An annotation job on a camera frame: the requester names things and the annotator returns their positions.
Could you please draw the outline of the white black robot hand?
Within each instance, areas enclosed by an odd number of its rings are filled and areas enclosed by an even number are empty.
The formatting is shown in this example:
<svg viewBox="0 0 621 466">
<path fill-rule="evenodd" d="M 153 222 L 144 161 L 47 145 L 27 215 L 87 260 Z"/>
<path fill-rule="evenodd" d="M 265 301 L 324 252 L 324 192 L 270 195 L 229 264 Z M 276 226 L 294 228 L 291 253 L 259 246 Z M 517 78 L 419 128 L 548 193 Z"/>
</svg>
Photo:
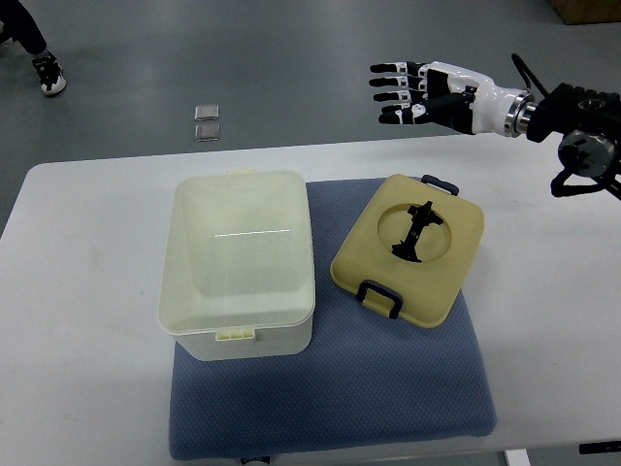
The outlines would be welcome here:
<svg viewBox="0 0 621 466">
<path fill-rule="evenodd" d="M 478 72 L 443 62 L 374 64 L 382 124 L 434 123 L 462 134 L 519 135 L 518 116 L 534 102 L 528 88 L 506 88 Z"/>
</svg>

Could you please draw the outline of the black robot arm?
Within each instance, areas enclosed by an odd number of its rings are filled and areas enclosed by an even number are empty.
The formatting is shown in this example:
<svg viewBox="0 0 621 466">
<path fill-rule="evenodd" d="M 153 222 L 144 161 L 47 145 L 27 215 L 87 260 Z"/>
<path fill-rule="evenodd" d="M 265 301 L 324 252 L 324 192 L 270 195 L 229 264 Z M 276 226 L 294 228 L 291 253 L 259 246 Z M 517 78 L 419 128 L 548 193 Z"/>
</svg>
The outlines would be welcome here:
<svg viewBox="0 0 621 466">
<path fill-rule="evenodd" d="M 508 117 L 511 136 L 525 135 L 540 143 L 562 135 L 558 158 L 562 170 L 550 183 L 557 198 L 607 191 L 620 197 L 620 95 L 560 83 L 547 91 L 523 59 L 511 60 L 526 89 L 535 87 L 542 99 L 527 95 Z"/>
</svg>

